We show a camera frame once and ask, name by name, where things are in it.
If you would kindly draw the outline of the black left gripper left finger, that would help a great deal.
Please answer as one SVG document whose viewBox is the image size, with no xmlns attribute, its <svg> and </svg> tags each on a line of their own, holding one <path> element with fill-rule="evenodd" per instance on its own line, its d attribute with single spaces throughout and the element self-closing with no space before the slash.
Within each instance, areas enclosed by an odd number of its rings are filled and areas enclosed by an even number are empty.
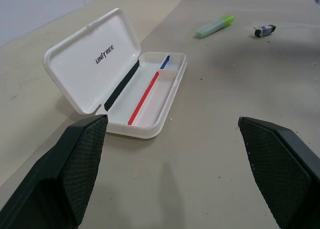
<svg viewBox="0 0 320 229">
<path fill-rule="evenodd" d="M 0 211 L 2 229 L 77 229 L 101 161 L 108 116 L 68 126 L 38 159 Z"/>
</svg>

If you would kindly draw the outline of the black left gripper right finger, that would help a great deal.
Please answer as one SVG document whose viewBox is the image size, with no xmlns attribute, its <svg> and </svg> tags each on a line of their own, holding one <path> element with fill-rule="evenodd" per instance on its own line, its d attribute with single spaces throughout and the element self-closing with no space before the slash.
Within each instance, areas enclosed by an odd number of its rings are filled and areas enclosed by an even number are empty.
<svg viewBox="0 0 320 229">
<path fill-rule="evenodd" d="M 320 159 L 290 129 L 255 119 L 238 120 L 250 168 L 281 229 L 320 227 Z"/>
</svg>

